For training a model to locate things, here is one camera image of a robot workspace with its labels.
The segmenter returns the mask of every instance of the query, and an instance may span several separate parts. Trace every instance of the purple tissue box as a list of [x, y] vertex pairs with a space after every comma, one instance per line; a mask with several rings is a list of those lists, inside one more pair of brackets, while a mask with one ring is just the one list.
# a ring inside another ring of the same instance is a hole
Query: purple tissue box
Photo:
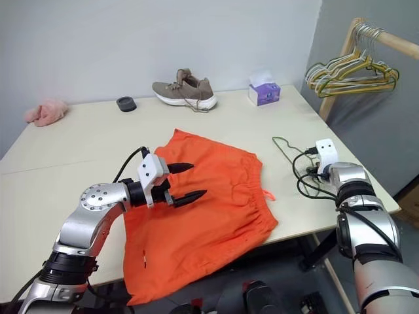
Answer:
[[281, 88], [275, 83], [266, 83], [258, 87], [249, 85], [249, 98], [256, 106], [274, 103], [280, 100]]

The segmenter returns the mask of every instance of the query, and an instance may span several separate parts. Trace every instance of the table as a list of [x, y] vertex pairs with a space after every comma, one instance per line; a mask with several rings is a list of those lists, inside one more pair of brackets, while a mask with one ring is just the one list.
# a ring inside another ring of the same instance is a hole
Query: table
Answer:
[[[1, 161], [0, 302], [11, 300], [41, 268], [86, 187], [111, 182], [132, 151], [142, 145], [151, 150], [165, 145], [175, 128], [257, 155], [264, 164], [262, 188], [277, 198], [267, 201], [268, 206], [280, 222], [267, 243], [334, 228], [334, 203], [298, 193], [291, 165], [272, 136], [301, 148], [331, 138], [342, 161], [360, 162], [298, 91], [282, 86], [280, 101], [263, 107], [254, 106], [246, 90], [217, 97], [217, 108], [206, 114], [170, 107], [152, 97], [137, 99], [138, 108], [130, 113], [119, 111], [114, 101], [89, 103], [71, 106], [66, 117], [51, 126], [29, 124]], [[131, 161], [122, 177], [136, 178], [140, 158]], [[398, 211], [392, 197], [373, 176], [371, 180], [386, 209]], [[124, 243], [119, 217], [98, 257], [100, 268], [91, 276], [92, 283], [122, 278]]]

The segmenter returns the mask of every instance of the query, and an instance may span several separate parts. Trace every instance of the orange shorts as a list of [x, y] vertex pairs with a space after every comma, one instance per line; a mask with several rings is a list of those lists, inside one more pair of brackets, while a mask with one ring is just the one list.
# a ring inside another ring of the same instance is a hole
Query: orange shorts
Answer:
[[256, 155], [179, 130], [155, 153], [168, 164], [194, 164], [169, 176], [173, 196], [208, 191], [183, 207], [158, 203], [125, 214], [130, 305], [167, 296], [213, 273], [263, 243], [278, 223], [264, 199]]

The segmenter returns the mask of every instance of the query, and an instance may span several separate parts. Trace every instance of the pink towel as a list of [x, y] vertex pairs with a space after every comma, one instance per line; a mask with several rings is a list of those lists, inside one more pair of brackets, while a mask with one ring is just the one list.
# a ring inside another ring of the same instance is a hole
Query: pink towel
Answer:
[[47, 126], [61, 119], [68, 110], [67, 105], [57, 99], [47, 99], [42, 105], [25, 113], [25, 121], [36, 126]]

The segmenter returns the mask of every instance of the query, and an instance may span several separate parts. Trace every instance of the sneaker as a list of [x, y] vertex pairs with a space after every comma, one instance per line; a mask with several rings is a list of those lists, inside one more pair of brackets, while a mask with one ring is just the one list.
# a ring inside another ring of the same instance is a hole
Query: sneaker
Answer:
[[198, 80], [189, 69], [177, 70], [176, 82], [172, 84], [154, 82], [153, 90], [164, 103], [189, 107], [195, 112], [207, 112], [218, 102], [209, 80]]

